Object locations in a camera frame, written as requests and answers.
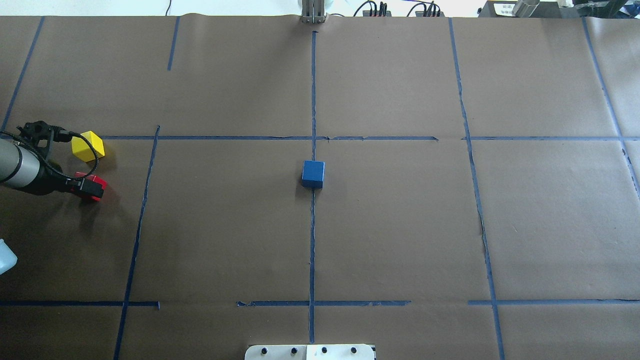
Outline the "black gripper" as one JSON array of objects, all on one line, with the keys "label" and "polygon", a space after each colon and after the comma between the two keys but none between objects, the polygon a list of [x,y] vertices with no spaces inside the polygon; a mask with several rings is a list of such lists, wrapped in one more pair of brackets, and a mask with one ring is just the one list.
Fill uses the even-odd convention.
[{"label": "black gripper", "polygon": [[105,189],[102,183],[79,176],[60,175],[62,170],[60,165],[40,165],[36,177],[30,182],[30,194],[44,196],[57,191],[70,192],[82,199],[103,198]]}]

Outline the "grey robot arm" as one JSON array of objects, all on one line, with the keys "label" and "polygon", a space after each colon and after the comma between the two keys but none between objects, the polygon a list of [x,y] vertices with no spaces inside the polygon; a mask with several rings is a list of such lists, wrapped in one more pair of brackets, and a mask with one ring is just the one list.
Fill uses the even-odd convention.
[{"label": "grey robot arm", "polygon": [[57,162],[50,160],[50,145],[35,146],[17,140],[1,141],[1,186],[35,196],[69,193],[86,201],[99,202],[108,183],[85,172],[67,177]]}]

